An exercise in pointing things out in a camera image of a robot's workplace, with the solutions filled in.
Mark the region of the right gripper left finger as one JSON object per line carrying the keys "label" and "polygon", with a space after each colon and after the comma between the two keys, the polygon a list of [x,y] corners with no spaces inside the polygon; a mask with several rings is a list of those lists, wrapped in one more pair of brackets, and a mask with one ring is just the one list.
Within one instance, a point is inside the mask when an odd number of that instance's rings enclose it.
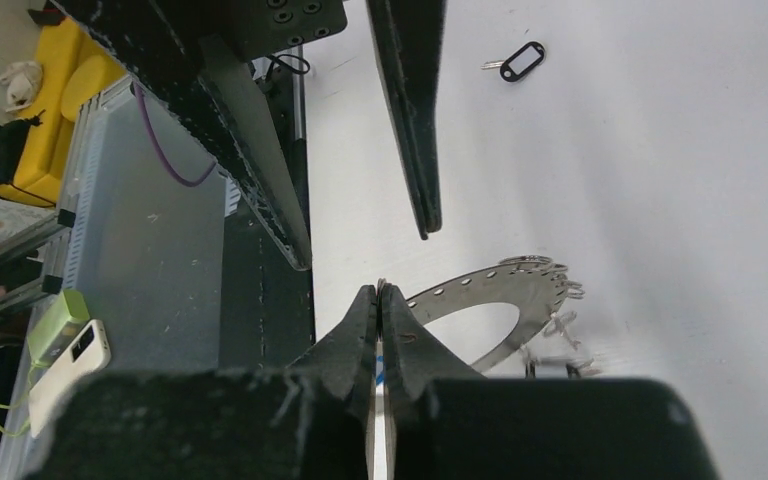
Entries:
{"label": "right gripper left finger", "polygon": [[283,368],[90,375],[55,409],[27,479],[364,479],[377,292]]}

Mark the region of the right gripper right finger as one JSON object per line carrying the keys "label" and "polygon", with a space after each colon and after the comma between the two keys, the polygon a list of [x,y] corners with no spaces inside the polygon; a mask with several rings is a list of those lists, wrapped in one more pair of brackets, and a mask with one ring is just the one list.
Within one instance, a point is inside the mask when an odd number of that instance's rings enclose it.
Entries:
{"label": "right gripper right finger", "polygon": [[381,289],[393,479],[715,479],[689,407],[648,379],[488,378]]}

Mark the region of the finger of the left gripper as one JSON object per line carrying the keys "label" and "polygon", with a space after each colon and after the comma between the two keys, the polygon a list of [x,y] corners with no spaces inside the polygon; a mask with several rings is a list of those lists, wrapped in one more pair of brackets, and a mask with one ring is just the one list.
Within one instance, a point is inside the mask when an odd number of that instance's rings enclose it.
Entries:
{"label": "finger of the left gripper", "polygon": [[289,265],[310,269],[310,236],[269,107],[247,66],[219,35],[218,2],[57,5],[233,179]]}
{"label": "finger of the left gripper", "polygon": [[378,71],[418,233],[442,228],[436,100],[446,3],[366,3]]}

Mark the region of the key with black tag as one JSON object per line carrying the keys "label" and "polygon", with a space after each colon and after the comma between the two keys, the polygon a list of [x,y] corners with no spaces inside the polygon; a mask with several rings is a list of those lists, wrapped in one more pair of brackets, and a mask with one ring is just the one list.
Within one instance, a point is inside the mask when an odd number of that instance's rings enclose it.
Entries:
{"label": "key with black tag", "polygon": [[507,83],[523,80],[546,58],[546,48],[537,41],[530,41],[505,60],[486,62],[482,70],[497,70],[500,78]]}

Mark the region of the large metal keyring disc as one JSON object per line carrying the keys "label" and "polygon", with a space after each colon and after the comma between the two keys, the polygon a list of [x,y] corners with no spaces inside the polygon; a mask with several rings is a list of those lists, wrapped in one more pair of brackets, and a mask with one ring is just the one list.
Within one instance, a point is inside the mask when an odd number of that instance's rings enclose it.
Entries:
{"label": "large metal keyring disc", "polygon": [[508,257],[429,287],[407,305],[426,328],[462,312],[512,311],[515,317],[498,342],[468,362],[485,376],[594,377],[601,373],[594,356],[570,332],[578,313],[564,309],[585,297],[583,284],[568,270],[547,256]]}

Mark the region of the yellow sofa in background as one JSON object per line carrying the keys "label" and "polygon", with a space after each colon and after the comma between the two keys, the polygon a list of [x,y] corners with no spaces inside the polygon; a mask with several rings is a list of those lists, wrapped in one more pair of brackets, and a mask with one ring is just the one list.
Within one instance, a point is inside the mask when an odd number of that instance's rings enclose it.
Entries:
{"label": "yellow sofa in background", "polygon": [[83,104],[125,75],[125,70],[70,19],[42,29],[35,60],[42,83],[21,119],[38,118],[30,128],[12,180],[0,197],[37,207],[57,203],[75,123]]}

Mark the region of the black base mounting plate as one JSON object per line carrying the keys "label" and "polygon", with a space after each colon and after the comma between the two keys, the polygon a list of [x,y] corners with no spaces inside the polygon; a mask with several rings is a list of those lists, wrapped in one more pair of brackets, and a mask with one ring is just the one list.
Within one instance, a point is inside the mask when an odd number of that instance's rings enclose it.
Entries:
{"label": "black base mounting plate", "polygon": [[[304,80],[300,62],[255,61],[302,211],[309,211]],[[245,203],[224,222],[219,365],[259,369],[292,363],[316,341],[313,281],[286,261]]]}

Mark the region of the white smartphone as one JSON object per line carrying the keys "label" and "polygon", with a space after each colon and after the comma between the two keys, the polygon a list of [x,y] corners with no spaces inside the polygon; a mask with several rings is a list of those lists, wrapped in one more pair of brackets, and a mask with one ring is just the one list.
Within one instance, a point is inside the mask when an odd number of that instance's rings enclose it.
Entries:
{"label": "white smartphone", "polygon": [[100,320],[90,320],[64,352],[31,388],[28,397],[29,433],[36,438],[58,403],[83,377],[104,369],[111,349]]}

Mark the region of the green power bank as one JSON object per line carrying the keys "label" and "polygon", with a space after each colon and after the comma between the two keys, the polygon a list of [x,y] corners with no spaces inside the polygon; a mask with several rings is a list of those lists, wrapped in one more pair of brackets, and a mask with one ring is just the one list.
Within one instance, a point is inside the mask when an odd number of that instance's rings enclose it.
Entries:
{"label": "green power bank", "polygon": [[62,290],[27,335],[32,364],[50,366],[90,319],[83,294],[74,289]]}

